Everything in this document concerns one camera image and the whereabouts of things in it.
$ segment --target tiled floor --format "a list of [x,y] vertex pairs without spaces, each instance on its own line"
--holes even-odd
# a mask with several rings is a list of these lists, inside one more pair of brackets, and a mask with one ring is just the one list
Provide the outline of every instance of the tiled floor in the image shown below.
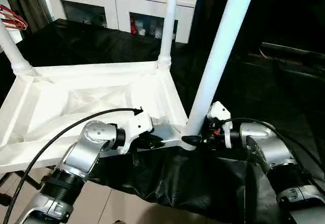
[[[37,168],[32,170],[30,175],[40,181],[48,171],[46,168]],[[17,176],[13,174],[0,188],[0,193],[12,196],[18,181]],[[24,184],[10,223],[14,223],[36,192],[37,190],[28,183]],[[111,224],[116,220],[124,221],[126,224],[218,224],[201,215],[147,203],[137,196],[92,182],[85,184],[74,208],[68,224]],[[1,223],[6,209],[6,207],[0,206]]]

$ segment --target black sheet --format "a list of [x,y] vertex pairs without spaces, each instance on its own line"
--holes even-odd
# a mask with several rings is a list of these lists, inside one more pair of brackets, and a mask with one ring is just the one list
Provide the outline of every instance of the black sheet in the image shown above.
[[[117,30],[57,20],[18,44],[35,67],[156,60],[160,41]],[[209,46],[173,44],[171,73],[187,114]],[[4,54],[1,99],[14,76]],[[254,57],[229,59],[214,100],[232,117],[262,119],[286,131],[324,159],[322,69]],[[317,178],[323,173],[293,148]],[[259,166],[238,151],[161,149],[101,159],[92,181],[162,205],[232,223],[279,223],[275,195]]]

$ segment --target red object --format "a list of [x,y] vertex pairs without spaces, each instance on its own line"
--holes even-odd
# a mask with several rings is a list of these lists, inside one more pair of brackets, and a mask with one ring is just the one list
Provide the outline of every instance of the red object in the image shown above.
[[135,35],[137,33],[136,23],[134,18],[131,18],[131,34]]
[[1,19],[5,27],[14,28],[18,30],[27,29],[28,24],[26,23],[26,21],[16,13],[14,13],[12,10],[10,10],[8,7],[0,5],[0,14],[4,15],[5,17]]

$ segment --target white pipe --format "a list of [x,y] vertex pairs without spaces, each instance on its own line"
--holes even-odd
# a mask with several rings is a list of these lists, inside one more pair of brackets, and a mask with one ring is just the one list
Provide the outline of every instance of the white pipe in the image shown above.
[[198,135],[250,0],[228,0],[183,135]]
[[11,68],[16,75],[26,74],[31,71],[32,66],[27,60],[21,55],[16,44],[12,40],[6,27],[0,19],[0,46],[7,55]]
[[176,5],[177,0],[167,0],[167,11],[164,20],[164,29],[162,31],[160,55],[158,57],[158,64],[169,68],[172,64],[171,47],[173,40]]

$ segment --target black wire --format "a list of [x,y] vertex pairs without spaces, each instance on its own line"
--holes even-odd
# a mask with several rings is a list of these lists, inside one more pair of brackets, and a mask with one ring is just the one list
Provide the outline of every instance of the black wire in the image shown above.
[[139,110],[139,109],[132,109],[132,108],[118,108],[118,109],[111,109],[111,110],[106,110],[106,111],[101,111],[101,112],[98,112],[96,114],[93,114],[93,115],[90,115],[90,116],[87,116],[73,124],[71,124],[70,126],[68,126],[67,128],[65,128],[64,130],[62,130],[60,133],[58,133],[53,139],[51,139],[38,153],[37,155],[32,159],[32,161],[29,163],[28,167],[26,168],[25,170],[25,174],[23,175],[23,177],[21,178],[17,188],[16,188],[16,191],[14,193],[14,195],[12,196],[12,201],[7,209],[7,212],[6,212],[6,216],[5,216],[5,219],[4,219],[4,222],[3,224],[8,224],[8,221],[9,221],[9,218],[10,218],[10,215],[11,215],[11,212],[13,210],[13,207],[15,205],[15,202],[17,200],[17,197],[21,191],[21,188],[24,184],[24,181],[26,179],[26,177],[28,176],[31,168],[33,167],[33,165],[35,164],[35,162],[37,161],[37,159],[41,156],[41,154],[55,141],[57,140],[59,137],[61,137],[64,133],[66,133],[67,131],[69,131],[70,129],[72,129],[73,127],[89,120],[89,119],[92,119],[94,117],[97,117],[97,116],[100,116],[100,115],[103,115],[103,114],[107,114],[107,113],[111,113],[111,112],[117,112],[117,111],[133,111],[135,114],[138,114],[140,112],[142,112],[142,110]]
[[303,149],[304,152],[306,152],[308,154],[308,156],[316,163],[316,165],[325,173],[325,167],[323,166],[323,164],[313,155],[313,153],[311,153],[302,143],[298,142],[297,140],[295,140],[293,137],[285,134],[284,132],[281,132],[281,134],[289,139],[290,141],[292,141],[293,143],[297,144],[300,148]]

